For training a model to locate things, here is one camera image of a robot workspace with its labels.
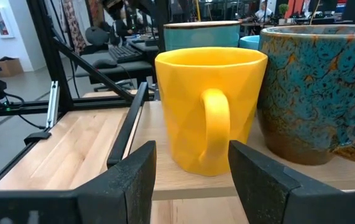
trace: wooden table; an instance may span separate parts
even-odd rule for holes
[[[90,93],[87,96],[109,96]],[[112,148],[128,108],[73,111],[38,142],[0,180],[0,190],[73,189],[106,170]],[[131,151],[148,140],[157,141],[157,176],[152,202],[152,224],[247,223],[230,174],[202,177],[174,163],[159,101],[146,102],[131,133]],[[355,189],[355,162],[335,157],[323,166],[302,166],[273,155],[254,122],[248,145],[311,177],[340,189]]]
[[[243,22],[241,23],[242,27],[249,27],[249,26],[264,26],[265,28],[268,27],[275,27],[275,25],[272,24],[264,24],[263,22]]]

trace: cardboard box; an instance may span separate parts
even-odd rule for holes
[[[24,72],[18,58],[2,58],[0,60],[0,77],[13,77]]]

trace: keyboard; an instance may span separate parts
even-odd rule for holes
[[[143,58],[143,54],[140,51],[130,46],[110,48],[108,53],[117,63],[136,62]]]

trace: ceramic mug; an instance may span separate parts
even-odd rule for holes
[[[229,172],[228,142],[246,143],[267,56],[256,50],[200,47],[155,59],[174,161],[206,176]]]
[[[189,47],[237,47],[240,28],[239,21],[166,24],[166,51]]]
[[[355,161],[355,26],[263,29],[258,113],[267,147],[301,164]]]
[[[258,50],[259,49],[259,35],[245,36],[239,39],[239,47],[245,49]]]

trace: mug rim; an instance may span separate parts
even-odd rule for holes
[[[179,22],[175,24],[165,24],[164,29],[196,29],[206,27],[221,27],[239,25],[239,21],[204,21],[204,22]]]
[[[355,27],[355,25],[306,25],[307,27]],[[269,27],[262,29],[261,35],[273,35],[278,37],[301,37],[301,38],[342,38],[342,37],[351,37],[355,38],[355,34],[296,34],[296,33],[288,33],[288,32],[272,32],[272,30],[278,30],[280,28],[296,28],[303,26],[278,26],[278,27]]]
[[[175,53],[175,52],[184,52],[184,51],[193,51],[193,50],[237,50],[237,51],[247,51],[247,52],[252,52],[260,55],[260,58],[257,60],[253,60],[251,62],[242,62],[242,63],[234,63],[234,64],[227,64],[227,65],[182,65],[182,64],[177,64],[177,63],[170,63],[166,62],[164,60],[160,60],[159,57],[162,56],[167,56],[168,54]],[[180,67],[180,68],[225,68],[225,67],[237,67],[237,66],[242,66],[242,65],[253,65],[256,63],[259,63],[263,60],[267,60],[268,56],[258,50],[252,50],[252,49],[242,49],[239,47],[192,47],[192,48],[187,48],[187,49],[178,49],[178,50],[171,50],[167,52],[162,52],[161,54],[158,54],[158,56],[155,58],[155,62],[166,64],[166,65],[171,65],[174,67]]]

